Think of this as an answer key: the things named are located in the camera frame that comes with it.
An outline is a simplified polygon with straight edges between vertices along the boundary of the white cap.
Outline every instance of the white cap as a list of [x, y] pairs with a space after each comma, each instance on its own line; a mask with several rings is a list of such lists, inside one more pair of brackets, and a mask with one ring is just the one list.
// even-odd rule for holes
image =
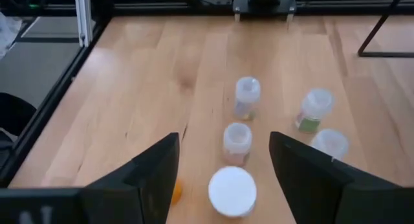
[[249, 215], [256, 196], [253, 177], [236, 166], [221, 168], [208, 185], [208, 197], [213, 207], [218, 213], [231, 218]]
[[349, 143], [342, 133], [333, 129], [323, 129], [312, 139], [310, 146], [341, 160], [348, 152]]
[[246, 153], [252, 145], [252, 131], [246, 124], [232, 123], [224, 131], [224, 147], [230, 153]]
[[312, 89], [302, 102], [302, 111], [314, 118], [322, 118], [332, 111], [334, 97], [326, 89]]
[[259, 101], [259, 81], [253, 77], [240, 78], [235, 85], [235, 96], [240, 102], [254, 103]]

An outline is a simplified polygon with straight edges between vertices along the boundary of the plastic jar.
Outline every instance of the plastic jar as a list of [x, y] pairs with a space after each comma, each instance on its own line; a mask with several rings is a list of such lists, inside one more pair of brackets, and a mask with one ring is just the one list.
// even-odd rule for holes
[[341, 160], [349, 149], [348, 139], [339, 131], [323, 129], [312, 139], [310, 146]]
[[235, 85], [234, 115], [241, 120], [255, 117], [254, 104], [260, 100], [260, 83], [253, 77], [241, 78]]
[[322, 118], [332, 111], [334, 97], [326, 89], [313, 89], [305, 97], [299, 115], [296, 117], [296, 127], [299, 131], [314, 133]]
[[247, 171], [227, 166], [213, 175], [208, 185], [208, 197], [218, 213], [229, 218], [240, 218], [253, 210], [257, 188]]
[[224, 131], [223, 150], [227, 163], [244, 166], [250, 155], [252, 131], [246, 124], [232, 123]]

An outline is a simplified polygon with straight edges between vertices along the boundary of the black chair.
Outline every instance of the black chair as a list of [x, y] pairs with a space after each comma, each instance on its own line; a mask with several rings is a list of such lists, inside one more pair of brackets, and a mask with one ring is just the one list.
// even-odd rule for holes
[[365, 52], [365, 48], [368, 46], [369, 42], [374, 38], [375, 34], [380, 30], [381, 26], [385, 23], [390, 14], [393, 13], [397, 5], [401, 0], [393, 0], [389, 8], [381, 16], [378, 23], [369, 33], [368, 37], [362, 43], [361, 47], [358, 49], [358, 55], [361, 57], [383, 57], [383, 58], [414, 58], [414, 52]]
[[[0, 93], [0, 128], [12, 135], [19, 136], [36, 108], [28, 102], [7, 93]], [[0, 151], [12, 150], [13, 141], [0, 130]]]

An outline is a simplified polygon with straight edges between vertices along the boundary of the wooden tabletop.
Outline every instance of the wooden tabletop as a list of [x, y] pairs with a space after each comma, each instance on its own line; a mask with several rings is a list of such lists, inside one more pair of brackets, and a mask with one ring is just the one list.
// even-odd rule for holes
[[[376, 155], [360, 142], [331, 38], [298, 27], [235, 23], [232, 17], [113, 19], [10, 186], [87, 185], [176, 131], [184, 190], [168, 223], [294, 223], [268, 141], [271, 131], [280, 131], [310, 142], [313, 135], [293, 125], [310, 89], [323, 87], [335, 96], [320, 127], [348, 137], [344, 161], [383, 172], [368, 167]], [[223, 131], [236, 121], [235, 83], [242, 76], [256, 77], [262, 87], [257, 117], [245, 122], [253, 132], [245, 169], [256, 182], [257, 203], [250, 216], [234, 220], [213, 209], [208, 183], [226, 166]], [[409, 175], [409, 161], [402, 163], [408, 166], [398, 167], [399, 175]]]

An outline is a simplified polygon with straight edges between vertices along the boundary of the green label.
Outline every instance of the green label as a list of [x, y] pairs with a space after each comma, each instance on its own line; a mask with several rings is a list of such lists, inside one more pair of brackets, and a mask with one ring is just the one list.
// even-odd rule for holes
[[303, 118], [299, 125], [299, 131], [313, 133], [318, 129], [320, 120]]

